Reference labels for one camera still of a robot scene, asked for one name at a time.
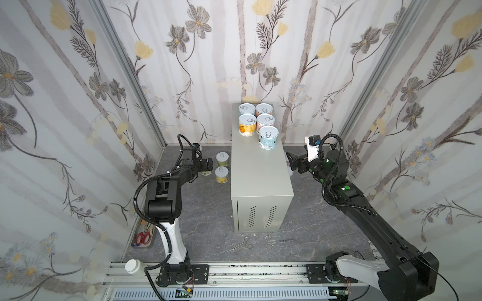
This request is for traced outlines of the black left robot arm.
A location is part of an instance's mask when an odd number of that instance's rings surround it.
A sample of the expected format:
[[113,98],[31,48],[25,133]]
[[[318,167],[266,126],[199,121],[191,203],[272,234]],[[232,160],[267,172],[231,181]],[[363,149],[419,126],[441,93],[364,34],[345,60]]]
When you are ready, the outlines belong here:
[[156,227],[163,239],[166,258],[146,271],[159,269],[155,283],[160,287],[193,282],[188,250],[182,241],[179,217],[182,213],[182,186],[192,183],[201,172],[213,170],[211,158],[203,158],[198,143],[177,135],[179,156],[171,170],[145,179],[136,189],[133,205],[136,214]]

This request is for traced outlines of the pink labelled can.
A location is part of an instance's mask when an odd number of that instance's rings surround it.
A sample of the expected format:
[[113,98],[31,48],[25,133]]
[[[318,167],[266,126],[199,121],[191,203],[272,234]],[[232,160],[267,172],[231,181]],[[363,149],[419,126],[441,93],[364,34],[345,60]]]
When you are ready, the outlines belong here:
[[275,117],[271,114],[261,114],[257,117],[257,130],[265,127],[272,126],[275,123]]

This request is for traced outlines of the yellow labelled can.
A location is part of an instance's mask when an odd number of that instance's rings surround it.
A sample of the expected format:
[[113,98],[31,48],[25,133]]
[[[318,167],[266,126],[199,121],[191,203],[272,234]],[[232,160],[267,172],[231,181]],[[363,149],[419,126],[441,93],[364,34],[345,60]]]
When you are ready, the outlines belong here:
[[256,133],[257,117],[252,114],[242,114],[238,118],[240,135],[251,137]]

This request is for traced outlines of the teal labelled can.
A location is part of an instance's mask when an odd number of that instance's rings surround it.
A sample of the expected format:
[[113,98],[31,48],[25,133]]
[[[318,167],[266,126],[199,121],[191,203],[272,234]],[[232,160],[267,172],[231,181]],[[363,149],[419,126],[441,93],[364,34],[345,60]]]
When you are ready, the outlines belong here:
[[256,106],[250,103],[240,104],[238,107],[239,115],[250,114],[255,115]]

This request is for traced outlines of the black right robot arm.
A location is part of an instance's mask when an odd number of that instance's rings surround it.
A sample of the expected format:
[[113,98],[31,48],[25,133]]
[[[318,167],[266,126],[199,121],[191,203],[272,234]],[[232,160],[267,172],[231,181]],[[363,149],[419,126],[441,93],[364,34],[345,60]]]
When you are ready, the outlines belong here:
[[349,217],[384,260],[377,264],[338,252],[326,257],[325,278],[330,282],[355,279],[376,288],[387,300],[420,300],[434,293],[439,260],[398,234],[348,180],[350,163],[341,137],[312,135],[306,151],[302,156],[286,154],[290,168],[300,174],[310,173],[321,184],[323,200]]

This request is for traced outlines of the orange labelled can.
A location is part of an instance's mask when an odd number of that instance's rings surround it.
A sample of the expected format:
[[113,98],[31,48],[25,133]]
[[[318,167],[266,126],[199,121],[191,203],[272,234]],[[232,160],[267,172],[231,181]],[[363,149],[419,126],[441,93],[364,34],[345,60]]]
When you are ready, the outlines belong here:
[[271,104],[266,104],[266,103],[259,103],[256,106],[256,116],[262,115],[262,114],[269,114],[272,115],[273,112],[273,106]]

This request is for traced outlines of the pale teal can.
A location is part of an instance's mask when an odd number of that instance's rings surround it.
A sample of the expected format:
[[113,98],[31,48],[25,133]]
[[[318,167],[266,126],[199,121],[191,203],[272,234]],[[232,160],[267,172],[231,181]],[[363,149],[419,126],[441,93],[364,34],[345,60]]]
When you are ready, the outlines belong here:
[[276,127],[267,125],[259,131],[259,146],[264,150],[272,150],[276,147],[279,131]]

